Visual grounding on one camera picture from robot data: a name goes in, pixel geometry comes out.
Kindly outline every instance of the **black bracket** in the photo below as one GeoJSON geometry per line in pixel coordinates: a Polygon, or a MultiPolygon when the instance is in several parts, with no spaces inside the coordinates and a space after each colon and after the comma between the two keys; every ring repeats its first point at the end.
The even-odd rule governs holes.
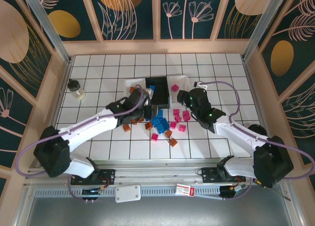
{"type": "Polygon", "coordinates": [[[114,169],[100,169],[98,175],[94,178],[81,178],[79,176],[73,175],[71,179],[71,185],[73,186],[87,186],[87,185],[113,185],[115,181],[115,170],[114,169]]]}
{"type": "Polygon", "coordinates": [[[239,179],[244,182],[246,181],[246,178],[242,176],[238,176],[239,179],[237,177],[232,177],[229,180],[224,180],[218,174],[217,167],[202,168],[199,175],[202,176],[203,183],[238,183],[239,179]]]}

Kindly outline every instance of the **white tile floor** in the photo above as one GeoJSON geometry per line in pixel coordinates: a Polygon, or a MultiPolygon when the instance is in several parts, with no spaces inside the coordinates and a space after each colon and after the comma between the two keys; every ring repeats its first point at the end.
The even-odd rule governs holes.
{"type": "MultiPolygon", "coordinates": [[[[155,55],[84,55],[76,56],[70,78],[76,79],[86,92],[77,101],[66,92],[57,128],[68,127],[101,111],[109,103],[124,96],[124,80],[150,76],[185,74],[191,87],[195,81],[225,81],[239,91],[241,112],[234,120],[248,127],[259,124],[258,115],[238,54],[155,54],[155,55]]],[[[208,85],[208,98],[213,107],[230,114],[236,109],[235,93],[222,84],[208,85]]],[[[168,121],[174,121],[173,109],[163,110],[168,121]]],[[[169,139],[159,135],[150,141],[153,130],[145,130],[144,123],[130,125],[99,134],[80,147],[75,154],[93,160],[147,160],[147,159],[207,159],[228,155],[249,157],[239,146],[226,138],[203,129],[194,119],[180,124],[185,132],[172,130],[178,144],[172,148],[169,139]]]]}

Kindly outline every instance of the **magenta cube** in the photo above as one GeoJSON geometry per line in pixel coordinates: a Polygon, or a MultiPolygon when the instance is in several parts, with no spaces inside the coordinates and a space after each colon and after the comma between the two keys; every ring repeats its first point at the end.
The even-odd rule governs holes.
{"type": "Polygon", "coordinates": [[[173,115],[174,115],[174,116],[179,115],[179,109],[174,109],[174,110],[173,110],[173,115]]]}
{"type": "Polygon", "coordinates": [[[183,111],[183,116],[189,115],[189,111],[183,111]]]}
{"type": "Polygon", "coordinates": [[[186,126],[185,125],[179,125],[179,131],[185,132],[186,126]]]}
{"type": "Polygon", "coordinates": [[[153,134],[152,134],[152,137],[151,137],[151,140],[152,140],[152,141],[157,141],[157,140],[158,140],[157,138],[158,138],[158,135],[155,134],[155,133],[153,133],[153,134]]]}
{"type": "Polygon", "coordinates": [[[171,122],[171,124],[169,125],[169,127],[171,129],[175,129],[176,128],[177,123],[176,122],[171,122]]]}
{"type": "Polygon", "coordinates": [[[184,115],[183,118],[185,122],[188,122],[190,120],[190,115],[184,115]]]}
{"type": "Polygon", "coordinates": [[[174,92],[178,91],[178,89],[179,89],[179,86],[177,86],[176,84],[174,86],[172,86],[172,90],[174,92]]]}
{"type": "Polygon", "coordinates": [[[176,115],[176,116],[175,116],[175,121],[176,121],[177,123],[179,123],[181,120],[182,120],[182,118],[181,118],[179,115],[176,115]]]}

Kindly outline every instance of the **tag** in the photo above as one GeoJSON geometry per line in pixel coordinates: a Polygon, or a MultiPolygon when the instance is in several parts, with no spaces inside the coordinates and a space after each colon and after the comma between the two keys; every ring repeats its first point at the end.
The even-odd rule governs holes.
{"type": "Polygon", "coordinates": [[[195,196],[195,188],[188,185],[177,184],[175,194],[195,196]]]}

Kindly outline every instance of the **jar lid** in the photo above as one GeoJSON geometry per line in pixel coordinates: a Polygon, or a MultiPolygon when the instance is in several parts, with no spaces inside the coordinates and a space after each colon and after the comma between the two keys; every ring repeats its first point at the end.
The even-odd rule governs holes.
{"type": "Polygon", "coordinates": [[[76,92],[80,89],[80,83],[77,80],[69,79],[67,86],[71,92],[76,92]]]}

